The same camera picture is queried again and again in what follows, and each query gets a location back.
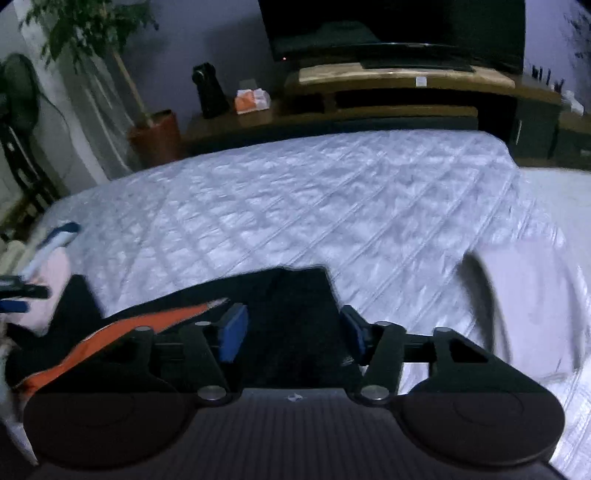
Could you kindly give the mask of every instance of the television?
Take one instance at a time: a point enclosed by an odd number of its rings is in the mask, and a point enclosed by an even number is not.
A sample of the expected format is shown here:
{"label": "television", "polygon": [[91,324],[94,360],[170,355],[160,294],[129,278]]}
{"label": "television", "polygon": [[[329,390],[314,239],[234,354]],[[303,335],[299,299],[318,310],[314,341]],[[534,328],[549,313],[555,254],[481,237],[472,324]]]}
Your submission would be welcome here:
{"label": "television", "polygon": [[523,71],[525,0],[259,0],[275,60]]}

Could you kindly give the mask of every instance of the potted plant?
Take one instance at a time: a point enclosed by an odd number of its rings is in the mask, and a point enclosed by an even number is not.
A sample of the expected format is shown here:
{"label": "potted plant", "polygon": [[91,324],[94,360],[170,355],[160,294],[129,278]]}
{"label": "potted plant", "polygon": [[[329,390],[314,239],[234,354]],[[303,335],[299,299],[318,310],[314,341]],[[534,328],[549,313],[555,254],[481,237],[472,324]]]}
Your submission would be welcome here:
{"label": "potted plant", "polygon": [[72,54],[76,72],[84,56],[104,59],[113,55],[142,113],[141,120],[128,133],[133,149],[147,166],[181,158],[182,141],[175,114],[170,110],[149,113],[121,59],[129,36],[139,27],[158,29],[148,1],[121,5],[112,0],[32,0],[31,4],[24,24],[35,21],[43,25],[47,19],[56,19],[41,50],[46,64],[57,60],[65,48]]}

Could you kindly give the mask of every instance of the black fabric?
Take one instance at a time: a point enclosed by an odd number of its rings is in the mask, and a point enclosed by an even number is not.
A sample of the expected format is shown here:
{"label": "black fabric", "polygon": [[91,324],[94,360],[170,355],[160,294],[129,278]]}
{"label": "black fabric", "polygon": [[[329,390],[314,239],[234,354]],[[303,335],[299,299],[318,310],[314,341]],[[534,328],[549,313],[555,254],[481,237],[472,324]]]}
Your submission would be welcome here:
{"label": "black fabric", "polygon": [[59,364],[84,338],[110,322],[103,318],[85,278],[73,275],[46,335],[37,337],[27,329],[8,324],[7,336],[18,345],[7,358],[8,385],[13,387],[23,378]]}
{"label": "black fabric", "polygon": [[[248,307],[249,329],[235,361],[239,387],[352,388],[361,379],[355,364],[341,366],[349,352],[340,335],[339,311],[330,281],[322,268],[274,268],[213,280],[100,321],[94,319],[92,327],[78,325],[75,332],[70,331],[68,325],[86,324],[80,321],[86,314],[79,309],[67,314],[60,310],[62,304],[67,311],[71,301],[78,301],[67,293],[64,292],[51,324],[50,333],[56,331],[53,338],[29,339],[27,348],[9,357],[7,380],[10,385],[56,365],[87,335],[109,323],[222,297]],[[90,297],[86,296],[86,301],[92,302],[90,309],[93,310],[96,306]],[[206,317],[217,320],[222,310],[214,309]]]}

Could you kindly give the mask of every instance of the quilted mattress cover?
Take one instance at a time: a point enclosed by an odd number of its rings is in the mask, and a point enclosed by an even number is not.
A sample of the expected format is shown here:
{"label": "quilted mattress cover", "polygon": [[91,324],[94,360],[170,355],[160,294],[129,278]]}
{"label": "quilted mattress cover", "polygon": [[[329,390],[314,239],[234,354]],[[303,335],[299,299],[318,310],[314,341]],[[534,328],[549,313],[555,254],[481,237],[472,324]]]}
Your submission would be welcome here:
{"label": "quilted mattress cover", "polygon": [[[564,236],[504,143],[481,132],[377,131],[300,138],[202,155],[64,199],[69,246],[106,315],[214,278],[325,265],[342,304],[371,322],[481,343],[457,266],[480,242]],[[402,391],[424,378],[406,368]],[[567,425],[553,465],[591,478],[591,362],[546,385]]]}

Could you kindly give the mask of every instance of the green leaves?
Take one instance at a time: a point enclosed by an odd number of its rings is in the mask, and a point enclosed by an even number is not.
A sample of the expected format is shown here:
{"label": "green leaves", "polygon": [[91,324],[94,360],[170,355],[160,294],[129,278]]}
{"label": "green leaves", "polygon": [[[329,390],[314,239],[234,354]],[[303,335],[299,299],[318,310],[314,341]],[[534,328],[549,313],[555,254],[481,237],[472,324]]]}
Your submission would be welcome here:
{"label": "green leaves", "polygon": [[74,68],[84,56],[104,58],[111,49],[121,52],[139,27],[158,25],[148,1],[114,5],[112,0],[33,0],[22,24],[50,24],[41,57],[49,64],[65,47],[72,52]]}

